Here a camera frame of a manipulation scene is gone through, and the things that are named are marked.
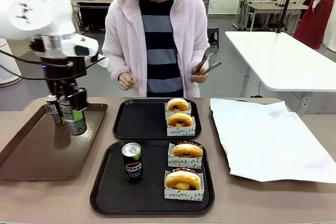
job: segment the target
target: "fuzzy jacket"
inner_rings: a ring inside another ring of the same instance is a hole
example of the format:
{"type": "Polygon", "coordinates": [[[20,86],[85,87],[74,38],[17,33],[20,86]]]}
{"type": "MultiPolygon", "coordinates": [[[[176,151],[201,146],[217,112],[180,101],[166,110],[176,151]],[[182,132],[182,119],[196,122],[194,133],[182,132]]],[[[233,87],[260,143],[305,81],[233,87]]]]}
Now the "fuzzy jacket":
{"type": "MultiPolygon", "coordinates": [[[[180,68],[184,96],[199,97],[198,84],[191,81],[192,69],[202,60],[208,48],[207,17],[202,0],[174,0],[170,13],[177,63],[180,68]]],[[[112,79],[131,72],[137,83],[135,95],[147,94],[147,53],[139,0],[115,0],[106,16],[106,35],[102,47],[109,58],[112,79]]]]}

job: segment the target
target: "soda can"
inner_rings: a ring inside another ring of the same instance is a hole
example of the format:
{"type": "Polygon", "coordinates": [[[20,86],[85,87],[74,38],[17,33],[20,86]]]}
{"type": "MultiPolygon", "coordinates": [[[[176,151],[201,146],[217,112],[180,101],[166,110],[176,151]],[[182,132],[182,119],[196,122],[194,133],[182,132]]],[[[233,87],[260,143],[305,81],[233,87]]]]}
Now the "soda can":
{"type": "Polygon", "coordinates": [[[54,121],[57,125],[65,124],[63,114],[59,107],[57,97],[53,94],[50,94],[46,97],[46,102],[50,111],[50,114],[53,116],[54,121]]]}
{"type": "Polygon", "coordinates": [[[58,99],[64,120],[73,136],[83,134],[86,131],[86,121],[83,111],[74,110],[65,95],[58,99]]]}
{"type": "Polygon", "coordinates": [[[143,176],[141,147],[137,143],[128,143],[123,146],[122,156],[128,180],[141,180],[143,176]]]}

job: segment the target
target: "donut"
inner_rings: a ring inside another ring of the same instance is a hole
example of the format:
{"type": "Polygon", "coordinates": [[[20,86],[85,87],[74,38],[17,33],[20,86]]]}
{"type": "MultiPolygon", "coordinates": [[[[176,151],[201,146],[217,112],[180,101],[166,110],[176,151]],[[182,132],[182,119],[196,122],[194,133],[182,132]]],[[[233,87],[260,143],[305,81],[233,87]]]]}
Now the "donut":
{"type": "Polygon", "coordinates": [[[193,119],[187,114],[176,113],[168,117],[167,124],[170,126],[188,127],[193,125],[193,119]]]}
{"type": "Polygon", "coordinates": [[[202,157],[202,148],[192,142],[178,143],[173,147],[173,155],[175,157],[202,157]]]}
{"type": "Polygon", "coordinates": [[[174,98],[167,103],[169,111],[186,111],[189,109],[189,104],[181,98],[174,98]]]}
{"type": "Polygon", "coordinates": [[[200,190],[201,178],[193,170],[180,168],[167,174],[165,185],[178,190],[200,190]]]}

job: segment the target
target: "person's right hand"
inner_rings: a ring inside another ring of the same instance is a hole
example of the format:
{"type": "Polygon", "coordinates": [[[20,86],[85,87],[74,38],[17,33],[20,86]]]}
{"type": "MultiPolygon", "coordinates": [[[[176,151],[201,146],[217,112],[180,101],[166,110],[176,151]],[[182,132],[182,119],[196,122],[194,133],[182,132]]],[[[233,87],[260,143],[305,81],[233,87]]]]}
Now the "person's right hand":
{"type": "Polygon", "coordinates": [[[118,79],[119,87],[123,91],[129,90],[136,83],[136,78],[131,73],[127,72],[121,73],[118,79]]]}

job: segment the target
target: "red cloth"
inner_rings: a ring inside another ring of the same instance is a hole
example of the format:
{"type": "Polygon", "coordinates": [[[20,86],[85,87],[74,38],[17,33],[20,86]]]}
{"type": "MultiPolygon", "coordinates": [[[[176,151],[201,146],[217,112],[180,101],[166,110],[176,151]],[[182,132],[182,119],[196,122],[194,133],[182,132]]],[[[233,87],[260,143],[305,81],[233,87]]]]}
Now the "red cloth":
{"type": "Polygon", "coordinates": [[[311,0],[293,37],[312,49],[318,49],[323,41],[334,0],[321,0],[314,12],[313,3],[314,0],[311,0]]]}

